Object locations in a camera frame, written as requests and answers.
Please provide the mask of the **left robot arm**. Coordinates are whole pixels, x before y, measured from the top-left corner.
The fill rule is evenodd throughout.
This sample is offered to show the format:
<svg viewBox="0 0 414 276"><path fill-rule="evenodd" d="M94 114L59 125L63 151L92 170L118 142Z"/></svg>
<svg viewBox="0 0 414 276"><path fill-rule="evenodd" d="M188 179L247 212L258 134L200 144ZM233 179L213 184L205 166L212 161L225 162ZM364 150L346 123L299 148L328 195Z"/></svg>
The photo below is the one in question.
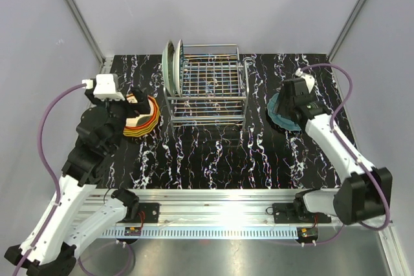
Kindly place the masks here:
<svg viewBox="0 0 414 276"><path fill-rule="evenodd" d="M52 177L55 193L35 228L21 243L10 246L5 259L27 275L69 275L85 249L117 222L146 219L140 199L128 189L116 189L103 206L75 228L71 226L83 203L96 189L104 166L118 150L126 121L146 112L155 112L155 101L145 92L133 88L119 99L100 99L87 89L85 95L94 105L81 116L76 128L78 138L57 177L43 150L43 129L52 108L79 87L71 87L46 108L38 129L38 153Z"/></svg>

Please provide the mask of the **white plate teal rim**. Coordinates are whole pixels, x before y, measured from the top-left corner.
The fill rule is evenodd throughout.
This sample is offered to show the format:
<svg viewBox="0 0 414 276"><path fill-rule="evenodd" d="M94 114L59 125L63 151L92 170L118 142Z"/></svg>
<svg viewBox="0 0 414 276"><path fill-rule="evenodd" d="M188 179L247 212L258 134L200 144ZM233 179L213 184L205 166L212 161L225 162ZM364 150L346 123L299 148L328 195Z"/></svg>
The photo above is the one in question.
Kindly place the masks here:
<svg viewBox="0 0 414 276"><path fill-rule="evenodd" d="M183 41L180 39L177 43L174 55L173 55L173 85L175 89L175 94L177 96L182 96L181 88L181 69L183 64L183 55L184 55L184 45Z"/></svg>

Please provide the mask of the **cream plate with dark patch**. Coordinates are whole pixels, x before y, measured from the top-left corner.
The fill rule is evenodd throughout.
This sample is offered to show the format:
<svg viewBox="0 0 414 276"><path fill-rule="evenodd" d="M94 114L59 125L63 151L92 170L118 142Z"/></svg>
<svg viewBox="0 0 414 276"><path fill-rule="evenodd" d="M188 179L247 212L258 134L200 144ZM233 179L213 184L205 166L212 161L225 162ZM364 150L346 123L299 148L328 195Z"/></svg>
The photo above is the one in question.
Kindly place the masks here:
<svg viewBox="0 0 414 276"><path fill-rule="evenodd" d="M129 103L137 103L135 96L132 94L128 94L126 98ZM148 99L148 103L150 107L150 112L148 114L144 114L140 112L139 116L135 118L128 118L125 124L126 127L129 127L129 128L141 127L145 123L149 122L150 119L152 119L154 108L153 108L152 101L150 99Z"/></svg>

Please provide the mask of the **light green flower plate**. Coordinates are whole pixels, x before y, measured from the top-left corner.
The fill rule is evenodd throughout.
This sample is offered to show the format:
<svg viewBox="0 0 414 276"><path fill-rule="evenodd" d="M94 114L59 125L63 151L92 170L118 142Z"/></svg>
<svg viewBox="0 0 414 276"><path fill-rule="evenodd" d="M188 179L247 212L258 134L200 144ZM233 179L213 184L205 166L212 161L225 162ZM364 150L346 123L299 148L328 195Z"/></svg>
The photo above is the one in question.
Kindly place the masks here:
<svg viewBox="0 0 414 276"><path fill-rule="evenodd" d="M164 86L170 95L175 95L175 84L173 78L173 60L175 48L171 40L169 40L162 53L162 74L164 78Z"/></svg>

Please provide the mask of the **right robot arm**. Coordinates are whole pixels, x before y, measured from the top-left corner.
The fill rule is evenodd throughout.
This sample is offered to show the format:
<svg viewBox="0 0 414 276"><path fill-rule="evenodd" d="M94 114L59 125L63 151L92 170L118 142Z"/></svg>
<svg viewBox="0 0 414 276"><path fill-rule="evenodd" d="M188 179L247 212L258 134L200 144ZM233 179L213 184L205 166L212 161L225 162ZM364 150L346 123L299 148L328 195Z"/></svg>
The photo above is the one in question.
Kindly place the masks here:
<svg viewBox="0 0 414 276"><path fill-rule="evenodd" d="M352 145L329 110L312 94L313 79L294 78L282 83L276 114L311 137L340 177L336 191L310 189L296 194L293 215L300 222L317 213L338 217L345 225L389 216L393 177L377 168Z"/></svg>

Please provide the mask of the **dark teal plate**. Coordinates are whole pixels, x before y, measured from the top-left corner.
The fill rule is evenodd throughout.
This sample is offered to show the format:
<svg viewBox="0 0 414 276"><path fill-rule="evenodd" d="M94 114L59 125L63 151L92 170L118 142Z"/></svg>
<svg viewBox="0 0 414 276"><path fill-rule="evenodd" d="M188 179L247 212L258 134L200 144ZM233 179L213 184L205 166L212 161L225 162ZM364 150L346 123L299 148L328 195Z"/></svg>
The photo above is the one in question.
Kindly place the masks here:
<svg viewBox="0 0 414 276"><path fill-rule="evenodd" d="M277 125L278 127L291 131L291 132L300 132L301 128L298 124L294 123L292 120L288 118L282 117L280 114L277 113L278 111L278 97L279 93L275 93L270 99L267 104L267 114L272 122Z"/></svg>

